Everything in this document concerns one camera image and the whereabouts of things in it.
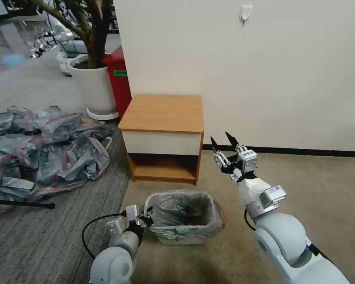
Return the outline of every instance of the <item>wooden tabletop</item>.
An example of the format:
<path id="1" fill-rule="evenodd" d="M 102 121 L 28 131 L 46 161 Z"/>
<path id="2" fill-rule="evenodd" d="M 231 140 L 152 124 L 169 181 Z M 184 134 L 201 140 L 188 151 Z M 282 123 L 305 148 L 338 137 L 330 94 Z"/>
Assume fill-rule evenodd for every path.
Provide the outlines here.
<path id="1" fill-rule="evenodd" d="M 118 126 L 123 131 L 202 133 L 197 95 L 135 95 Z"/>

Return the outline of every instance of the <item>red trash bin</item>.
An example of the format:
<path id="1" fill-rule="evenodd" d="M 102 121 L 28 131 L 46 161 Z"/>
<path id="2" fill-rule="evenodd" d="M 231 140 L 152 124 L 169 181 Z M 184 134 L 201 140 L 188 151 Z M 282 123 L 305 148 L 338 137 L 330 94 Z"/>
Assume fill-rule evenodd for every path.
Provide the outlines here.
<path id="1" fill-rule="evenodd" d="M 129 80 L 127 79 L 122 46 L 105 57 L 103 63 L 105 63 L 108 68 L 117 111 L 121 119 L 131 101 L 130 86 Z"/>

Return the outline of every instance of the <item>trash can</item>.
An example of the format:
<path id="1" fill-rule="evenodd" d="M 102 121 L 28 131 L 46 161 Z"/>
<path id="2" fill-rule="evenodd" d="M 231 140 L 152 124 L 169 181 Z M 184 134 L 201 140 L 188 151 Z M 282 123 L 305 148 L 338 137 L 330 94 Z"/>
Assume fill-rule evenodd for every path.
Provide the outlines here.
<path id="1" fill-rule="evenodd" d="M 103 63 L 105 63 L 108 68 L 117 111 L 121 119 L 131 101 L 130 86 L 129 80 L 127 79 L 122 46 L 105 57 Z"/>
<path id="2" fill-rule="evenodd" d="M 221 208 L 202 191 L 170 191 L 150 195 L 145 213 L 153 207 L 149 230 L 163 245 L 196 245 L 221 232 L 226 222 Z"/>

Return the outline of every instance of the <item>bedside cabinet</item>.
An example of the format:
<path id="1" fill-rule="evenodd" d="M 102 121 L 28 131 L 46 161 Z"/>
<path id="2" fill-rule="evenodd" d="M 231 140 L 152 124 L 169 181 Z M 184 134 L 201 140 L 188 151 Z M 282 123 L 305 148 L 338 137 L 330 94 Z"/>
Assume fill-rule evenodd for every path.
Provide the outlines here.
<path id="1" fill-rule="evenodd" d="M 204 138 L 200 96 L 135 95 L 118 127 L 133 181 L 197 184 Z"/>

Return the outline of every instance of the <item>green label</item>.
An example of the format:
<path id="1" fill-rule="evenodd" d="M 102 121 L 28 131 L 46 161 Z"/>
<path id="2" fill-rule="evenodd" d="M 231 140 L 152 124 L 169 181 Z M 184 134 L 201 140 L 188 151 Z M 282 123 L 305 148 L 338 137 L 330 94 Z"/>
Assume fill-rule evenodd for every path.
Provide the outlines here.
<path id="1" fill-rule="evenodd" d="M 127 77 L 127 72 L 124 70 L 113 70 L 116 77 Z"/>

